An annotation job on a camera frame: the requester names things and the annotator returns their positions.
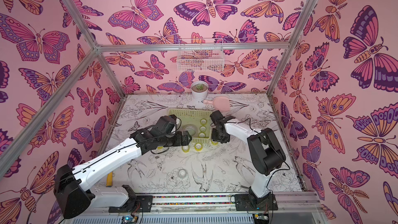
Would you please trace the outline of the pale green storage basket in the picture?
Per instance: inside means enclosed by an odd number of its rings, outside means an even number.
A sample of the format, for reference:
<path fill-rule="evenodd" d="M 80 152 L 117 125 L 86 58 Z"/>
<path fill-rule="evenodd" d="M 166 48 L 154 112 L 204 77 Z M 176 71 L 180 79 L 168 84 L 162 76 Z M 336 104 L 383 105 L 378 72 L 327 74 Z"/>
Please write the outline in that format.
<path fill-rule="evenodd" d="M 181 120 L 181 127 L 180 130 L 183 131 L 183 126 L 187 124 L 193 124 L 198 128 L 198 134 L 195 137 L 192 137 L 192 142 L 194 143 L 201 143 L 202 145 L 208 144 L 211 138 L 211 131 L 212 121 L 210 120 L 211 111 L 204 111 L 204 110 L 190 110 L 190 109 L 179 109 L 179 108 L 172 108 L 169 110 L 169 115 L 175 115 L 177 118 Z M 201 119 L 206 119 L 207 124 L 201 125 Z M 200 127 L 205 126 L 206 131 L 204 138 L 200 138 L 199 134 L 201 133 Z"/>

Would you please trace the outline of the large transparent tape roll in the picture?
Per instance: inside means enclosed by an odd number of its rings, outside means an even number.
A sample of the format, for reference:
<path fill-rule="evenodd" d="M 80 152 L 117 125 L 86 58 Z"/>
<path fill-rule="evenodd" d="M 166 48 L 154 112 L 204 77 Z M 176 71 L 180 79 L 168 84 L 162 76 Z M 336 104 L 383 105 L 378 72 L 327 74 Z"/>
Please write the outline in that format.
<path fill-rule="evenodd" d="M 183 131 L 187 131 L 192 137 L 195 137 L 198 134 L 198 128 L 197 126 L 193 124 L 187 124 L 183 126 Z"/>

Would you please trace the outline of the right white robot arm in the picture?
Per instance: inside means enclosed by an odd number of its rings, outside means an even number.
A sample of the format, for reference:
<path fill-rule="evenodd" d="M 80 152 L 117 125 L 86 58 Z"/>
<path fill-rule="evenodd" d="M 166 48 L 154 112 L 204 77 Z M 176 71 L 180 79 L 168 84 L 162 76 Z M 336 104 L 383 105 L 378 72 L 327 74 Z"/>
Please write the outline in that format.
<path fill-rule="evenodd" d="M 274 131 L 270 128 L 255 129 L 249 119 L 237 121 L 233 116 L 225 117 L 220 111 L 212 112 L 210 119 L 214 125 L 212 141 L 225 144 L 234 136 L 247 143 L 252 164 L 257 170 L 249 196 L 257 201 L 268 197 L 271 194 L 268 185 L 274 173 L 286 162 L 286 155 Z"/>

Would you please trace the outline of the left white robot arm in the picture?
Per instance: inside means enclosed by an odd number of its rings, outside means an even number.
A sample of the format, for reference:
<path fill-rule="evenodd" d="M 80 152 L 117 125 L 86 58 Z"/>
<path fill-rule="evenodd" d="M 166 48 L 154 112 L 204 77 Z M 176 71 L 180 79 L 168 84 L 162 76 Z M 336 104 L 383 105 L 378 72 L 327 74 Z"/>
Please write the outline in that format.
<path fill-rule="evenodd" d="M 136 193 L 128 185 L 109 197 L 96 194 L 93 186 L 116 168 L 158 147 L 188 146 L 192 136 L 180 131 L 181 120 L 175 115 L 162 116 L 155 125 L 138 129 L 118 146 L 98 157 L 70 167 L 62 166 L 57 171 L 53 188 L 64 219 L 72 219 L 93 206 L 104 203 L 111 212 L 138 210 Z"/>

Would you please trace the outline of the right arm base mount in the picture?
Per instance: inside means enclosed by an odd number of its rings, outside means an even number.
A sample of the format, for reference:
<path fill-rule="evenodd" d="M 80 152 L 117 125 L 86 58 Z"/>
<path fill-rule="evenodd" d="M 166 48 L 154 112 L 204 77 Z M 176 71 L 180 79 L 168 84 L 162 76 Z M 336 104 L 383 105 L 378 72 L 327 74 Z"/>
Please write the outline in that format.
<path fill-rule="evenodd" d="M 237 211 L 277 211 L 278 205 L 275 195 L 269 193 L 263 198 L 257 198 L 251 194 L 240 194 L 234 196 L 235 208 Z"/>

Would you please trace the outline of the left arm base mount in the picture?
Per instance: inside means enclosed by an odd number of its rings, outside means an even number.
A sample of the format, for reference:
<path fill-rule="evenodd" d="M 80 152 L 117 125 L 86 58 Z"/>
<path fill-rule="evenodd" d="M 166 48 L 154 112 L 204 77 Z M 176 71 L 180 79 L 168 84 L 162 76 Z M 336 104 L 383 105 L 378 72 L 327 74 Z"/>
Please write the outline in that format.
<path fill-rule="evenodd" d="M 153 204 L 152 195 L 138 195 L 129 198 L 120 207 L 109 207 L 109 213 L 149 213 Z"/>

